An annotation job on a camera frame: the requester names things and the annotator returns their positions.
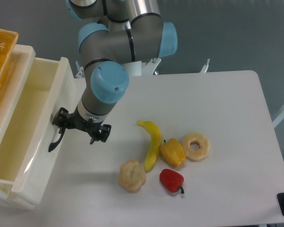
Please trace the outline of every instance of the blue joint cover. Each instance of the blue joint cover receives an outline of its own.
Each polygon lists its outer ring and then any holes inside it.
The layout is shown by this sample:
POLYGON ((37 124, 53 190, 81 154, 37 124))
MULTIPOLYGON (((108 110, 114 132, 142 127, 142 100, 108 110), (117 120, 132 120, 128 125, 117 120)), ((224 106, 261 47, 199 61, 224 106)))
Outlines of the blue joint cover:
POLYGON ((172 55, 178 48, 177 31, 173 23, 164 22, 161 45, 158 57, 172 55))
POLYGON ((71 4, 70 4, 70 0, 65 0, 65 3, 66 3, 67 9, 70 12, 72 18, 74 18, 75 20, 82 20, 80 17, 78 17, 78 15, 72 9, 71 4))
POLYGON ((106 104, 118 102, 123 97, 128 84, 128 73, 114 61, 99 64, 91 74, 91 90, 98 100, 106 104))
POLYGON ((78 33, 79 52, 80 52, 81 44, 86 39, 86 37, 89 36, 90 34, 93 34, 94 32, 101 31, 101 30, 108 31, 108 28, 103 24, 97 24, 97 23, 90 23, 90 24, 83 26, 78 33))

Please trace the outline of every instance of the white drawer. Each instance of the white drawer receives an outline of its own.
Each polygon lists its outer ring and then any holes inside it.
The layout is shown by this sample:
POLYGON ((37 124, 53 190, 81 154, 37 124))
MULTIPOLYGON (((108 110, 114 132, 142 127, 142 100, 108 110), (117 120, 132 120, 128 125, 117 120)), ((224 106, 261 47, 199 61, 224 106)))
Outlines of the white drawer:
POLYGON ((32 209, 41 201, 60 146, 51 124, 63 106, 74 108, 76 87, 69 62, 35 58, 0 143, 0 204, 32 209))

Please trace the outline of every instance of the red bell pepper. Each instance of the red bell pepper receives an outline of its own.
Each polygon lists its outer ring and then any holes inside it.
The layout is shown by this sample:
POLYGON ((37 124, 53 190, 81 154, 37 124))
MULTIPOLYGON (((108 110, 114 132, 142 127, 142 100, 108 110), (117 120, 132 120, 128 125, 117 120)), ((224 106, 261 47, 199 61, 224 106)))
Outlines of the red bell pepper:
POLYGON ((170 192, 177 192, 181 189, 181 193, 184 194, 184 189, 182 188, 184 177, 176 171, 163 169, 160 173, 160 181, 170 192))

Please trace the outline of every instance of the yellow banana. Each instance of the yellow banana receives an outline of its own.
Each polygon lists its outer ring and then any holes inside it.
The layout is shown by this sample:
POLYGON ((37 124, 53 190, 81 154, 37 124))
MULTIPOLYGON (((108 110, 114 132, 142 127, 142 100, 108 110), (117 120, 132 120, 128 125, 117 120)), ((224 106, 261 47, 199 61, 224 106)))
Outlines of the yellow banana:
POLYGON ((144 170, 149 172, 154 167, 160 153, 161 132, 158 126, 151 121, 137 121, 137 125, 144 127, 151 135, 151 147, 144 162, 144 170))

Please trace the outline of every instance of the toy food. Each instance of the toy food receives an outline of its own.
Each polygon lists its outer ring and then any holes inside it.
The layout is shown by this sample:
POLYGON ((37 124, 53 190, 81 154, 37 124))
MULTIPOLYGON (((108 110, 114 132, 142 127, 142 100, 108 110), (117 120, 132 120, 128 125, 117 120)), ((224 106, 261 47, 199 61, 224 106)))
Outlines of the toy food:
POLYGON ((145 182, 143 166, 136 160, 129 160, 120 166, 119 182, 128 191, 136 191, 145 182))
POLYGON ((176 171, 163 169, 160 173, 160 182, 170 192, 177 192, 181 189, 181 193, 184 194, 184 189, 182 188, 184 177, 176 171))
POLYGON ((179 141, 175 138, 165 142, 160 147, 160 152, 166 162, 174 167, 178 167, 185 162, 186 154, 179 141))
POLYGON ((160 153, 161 132, 158 126, 151 121, 137 121, 137 125, 144 127, 151 135, 151 147, 144 162, 144 169, 149 172, 154 167, 160 153))
POLYGON ((210 143, 204 135, 197 132, 192 132, 184 137, 182 140, 182 147, 187 158, 193 161, 199 161, 208 156, 210 143), (190 145, 192 143, 196 143, 200 147, 199 150, 191 149, 190 145))

